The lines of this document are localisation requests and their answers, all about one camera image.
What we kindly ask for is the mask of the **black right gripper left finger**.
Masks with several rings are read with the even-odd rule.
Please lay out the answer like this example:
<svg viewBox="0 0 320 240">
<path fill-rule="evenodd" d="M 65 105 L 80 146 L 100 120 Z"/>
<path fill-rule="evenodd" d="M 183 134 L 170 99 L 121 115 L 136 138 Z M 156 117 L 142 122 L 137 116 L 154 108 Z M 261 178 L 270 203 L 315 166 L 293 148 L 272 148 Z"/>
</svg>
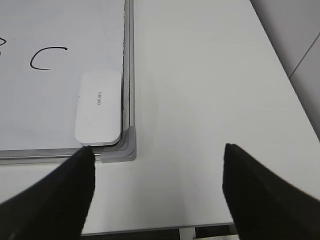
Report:
<svg viewBox="0 0 320 240">
<path fill-rule="evenodd" d="M 95 155 L 82 147 L 0 205 L 2 240 L 78 240 L 96 187 Z"/>
</svg>

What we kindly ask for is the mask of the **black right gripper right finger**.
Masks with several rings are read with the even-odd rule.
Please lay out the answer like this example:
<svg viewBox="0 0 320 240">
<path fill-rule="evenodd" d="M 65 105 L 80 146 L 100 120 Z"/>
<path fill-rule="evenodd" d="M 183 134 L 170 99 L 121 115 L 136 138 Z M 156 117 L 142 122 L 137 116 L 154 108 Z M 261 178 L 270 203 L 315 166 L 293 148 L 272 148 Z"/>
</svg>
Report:
<svg viewBox="0 0 320 240">
<path fill-rule="evenodd" d="M 318 240 L 320 202 L 236 144 L 223 157 L 223 194 L 241 240 Z"/>
</svg>

